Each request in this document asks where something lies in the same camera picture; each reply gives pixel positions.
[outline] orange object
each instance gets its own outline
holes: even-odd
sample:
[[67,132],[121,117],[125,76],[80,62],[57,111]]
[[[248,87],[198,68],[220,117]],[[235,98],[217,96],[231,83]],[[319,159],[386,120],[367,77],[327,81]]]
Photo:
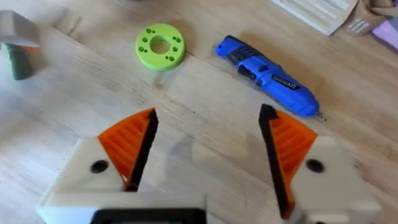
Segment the orange object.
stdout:
[[28,47],[28,46],[21,46],[21,47],[25,50],[32,51],[32,52],[35,52],[39,49],[38,47]]
[[295,204],[290,183],[317,134],[269,105],[262,105],[259,124],[267,144],[280,215],[288,219]]
[[125,190],[136,191],[158,125],[154,108],[134,114],[98,136],[106,153],[125,180]]

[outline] tabletop surface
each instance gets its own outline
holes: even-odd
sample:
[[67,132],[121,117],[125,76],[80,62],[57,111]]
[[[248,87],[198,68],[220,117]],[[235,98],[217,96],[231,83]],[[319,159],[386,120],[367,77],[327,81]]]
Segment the tabletop surface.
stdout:
[[[268,0],[3,0],[40,27],[37,69],[12,79],[0,52],[0,223],[43,223],[34,205],[75,143],[156,107],[159,129],[142,191],[207,195],[226,223],[282,223],[259,109],[283,110],[214,54],[233,35],[312,90],[328,118],[301,119],[335,138],[381,202],[374,223],[398,216],[398,56],[372,37],[327,37]],[[137,35],[175,26],[187,53],[164,73],[140,63]]]

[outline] blue rotary tool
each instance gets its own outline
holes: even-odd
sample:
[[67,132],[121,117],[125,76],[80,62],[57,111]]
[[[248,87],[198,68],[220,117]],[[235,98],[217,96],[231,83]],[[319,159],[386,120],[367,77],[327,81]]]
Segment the blue rotary tool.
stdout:
[[326,121],[311,91],[258,50],[228,35],[215,51],[219,57],[226,58],[237,66],[240,74],[250,78],[260,89],[292,113],[304,118],[316,116]]

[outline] black screw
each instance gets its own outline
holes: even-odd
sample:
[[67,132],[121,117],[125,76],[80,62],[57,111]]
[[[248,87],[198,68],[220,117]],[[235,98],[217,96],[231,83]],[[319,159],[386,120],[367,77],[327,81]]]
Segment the black screw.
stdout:
[[93,174],[99,174],[104,172],[109,166],[109,163],[105,160],[98,160],[93,163],[90,167],[90,171]]
[[323,165],[323,163],[316,159],[307,160],[306,165],[311,171],[314,171],[316,173],[322,173],[323,171],[325,171],[325,166]]

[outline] green 3d printed ring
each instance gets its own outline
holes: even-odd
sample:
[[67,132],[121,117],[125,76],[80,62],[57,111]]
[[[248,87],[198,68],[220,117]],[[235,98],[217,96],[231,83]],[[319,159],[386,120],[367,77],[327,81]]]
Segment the green 3d printed ring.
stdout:
[[[164,54],[152,51],[152,45],[159,39],[170,44],[169,50]],[[175,27],[168,24],[154,24],[138,35],[136,52],[145,66],[163,72],[180,64],[185,55],[185,41]]]

